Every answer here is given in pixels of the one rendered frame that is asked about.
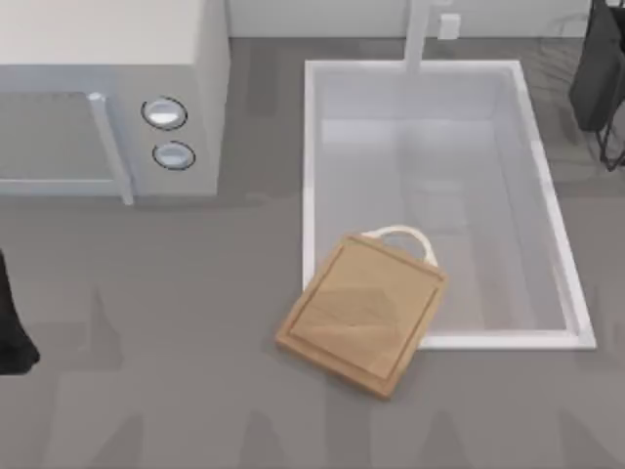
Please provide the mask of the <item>white sink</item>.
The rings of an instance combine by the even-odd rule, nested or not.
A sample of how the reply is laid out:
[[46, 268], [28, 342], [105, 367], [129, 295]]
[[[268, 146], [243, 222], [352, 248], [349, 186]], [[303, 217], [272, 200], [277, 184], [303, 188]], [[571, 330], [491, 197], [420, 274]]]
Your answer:
[[425, 350], [597, 346], [517, 61], [305, 64], [302, 279], [405, 225], [448, 278]]

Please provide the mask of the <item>large microwave knob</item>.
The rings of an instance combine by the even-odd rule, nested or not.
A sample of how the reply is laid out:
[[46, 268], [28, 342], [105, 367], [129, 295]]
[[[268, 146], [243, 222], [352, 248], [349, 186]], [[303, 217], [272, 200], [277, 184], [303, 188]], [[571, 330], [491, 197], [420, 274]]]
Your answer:
[[186, 124], [188, 111], [174, 98], [159, 97], [142, 104], [141, 116], [148, 125], [157, 130], [173, 131]]

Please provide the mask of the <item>small microwave knob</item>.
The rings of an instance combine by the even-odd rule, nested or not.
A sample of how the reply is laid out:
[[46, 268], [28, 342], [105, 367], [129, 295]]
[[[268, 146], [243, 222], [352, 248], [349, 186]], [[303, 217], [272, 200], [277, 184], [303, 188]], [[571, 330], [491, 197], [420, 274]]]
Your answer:
[[155, 163], [169, 171], [186, 171], [196, 161], [193, 149], [178, 141], [155, 146], [151, 155]]

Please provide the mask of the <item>tall white tap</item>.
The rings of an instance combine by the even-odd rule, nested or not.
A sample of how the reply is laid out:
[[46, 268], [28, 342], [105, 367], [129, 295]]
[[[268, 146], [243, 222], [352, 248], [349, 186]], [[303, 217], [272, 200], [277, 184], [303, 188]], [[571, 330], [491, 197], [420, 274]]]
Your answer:
[[408, 0], [408, 17], [403, 62], [406, 73], [419, 73], [433, 7], [446, 7], [454, 0]]

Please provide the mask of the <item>white wall socket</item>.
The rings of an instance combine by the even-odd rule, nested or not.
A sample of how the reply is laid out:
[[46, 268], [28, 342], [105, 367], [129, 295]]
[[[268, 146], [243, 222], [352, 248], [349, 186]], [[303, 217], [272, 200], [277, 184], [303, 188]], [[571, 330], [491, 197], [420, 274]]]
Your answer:
[[438, 40], [455, 40], [460, 36], [461, 16], [458, 14], [442, 14], [439, 17]]

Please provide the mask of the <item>pale microwave oven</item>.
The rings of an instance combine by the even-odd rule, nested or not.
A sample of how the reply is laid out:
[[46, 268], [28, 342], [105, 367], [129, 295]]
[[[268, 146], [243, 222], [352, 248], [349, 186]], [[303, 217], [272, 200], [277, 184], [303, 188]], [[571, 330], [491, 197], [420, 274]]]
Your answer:
[[[110, 124], [144, 197], [217, 192], [230, 51], [225, 0], [0, 0], [0, 196], [118, 196], [86, 97], [106, 96]], [[157, 130], [146, 101], [170, 97], [186, 124]], [[169, 171], [152, 149], [190, 146]]]

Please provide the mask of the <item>wooden cutting board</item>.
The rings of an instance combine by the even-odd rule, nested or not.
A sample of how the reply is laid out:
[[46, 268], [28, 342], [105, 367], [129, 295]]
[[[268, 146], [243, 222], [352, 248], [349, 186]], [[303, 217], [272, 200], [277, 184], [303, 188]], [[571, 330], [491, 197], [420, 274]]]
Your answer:
[[447, 277], [430, 240], [395, 225], [347, 234], [275, 334], [276, 344], [389, 399], [438, 310]]

